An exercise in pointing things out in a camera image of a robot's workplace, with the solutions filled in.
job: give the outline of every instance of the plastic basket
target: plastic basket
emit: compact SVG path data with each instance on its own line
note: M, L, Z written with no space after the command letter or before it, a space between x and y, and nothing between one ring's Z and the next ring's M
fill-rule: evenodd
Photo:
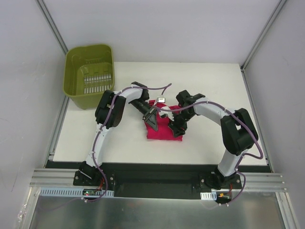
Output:
M114 87L112 50L97 44L68 51L63 91L81 109L97 107L102 94Z

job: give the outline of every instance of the red fabric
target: red fabric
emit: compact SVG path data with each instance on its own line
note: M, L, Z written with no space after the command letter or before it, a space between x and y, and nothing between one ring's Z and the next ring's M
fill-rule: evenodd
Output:
M149 101L149 105L153 105L154 100ZM157 103L157 107L162 108L166 106L165 104ZM170 106L171 109L180 108L179 106ZM147 128L147 139L155 139L155 140L173 140L173 141L182 141L182 136L174 137L173 131L171 128L168 127L170 119L168 117L161 118L159 113L157 114L157 124L158 124L158 131L153 130L146 122Z

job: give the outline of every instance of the white wall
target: white wall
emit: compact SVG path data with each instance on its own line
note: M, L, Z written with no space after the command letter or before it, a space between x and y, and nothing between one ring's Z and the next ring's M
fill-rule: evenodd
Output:
M68 48L115 61L242 64L279 0L45 0Z
M246 69L276 172L305 228L305 1L289 0Z
M63 99L64 55L34 0L0 7L0 222L17 220Z

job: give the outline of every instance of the folded red shirt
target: folded red shirt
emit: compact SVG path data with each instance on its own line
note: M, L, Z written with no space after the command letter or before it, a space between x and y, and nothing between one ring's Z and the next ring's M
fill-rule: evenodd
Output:
M152 106L154 104L154 100L149 101L149 105ZM162 108L166 106L162 103L157 103L157 107ZM179 106L170 106L170 109L178 109ZM155 131L152 129L146 122L146 128L147 128L147 139L155 139L155 140L173 140L173 141L182 141L182 136L174 137L173 131L171 128L168 127L170 119L168 117L161 118L159 116L159 113L157 113L157 124L158 124L158 131Z

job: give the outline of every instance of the white table surface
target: white table surface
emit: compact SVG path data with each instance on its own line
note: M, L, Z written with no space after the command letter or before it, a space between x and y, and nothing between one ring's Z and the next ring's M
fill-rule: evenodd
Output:
M254 121L238 64L115 62L115 90L138 81L148 87L173 83L165 92L166 104L177 104L176 95L188 90L202 93L228 108L245 108ZM161 91L149 91L154 99ZM95 109L79 109L69 101L56 147L54 161L84 161L95 136ZM160 164L218 164L224 154L221 128L203 116L188 123L183 141L147 140L142 114L126 105L120 124L105 146L104 162ZM254 146L251 153L258 155ZM242 165L266 165L266 161L246 157Z

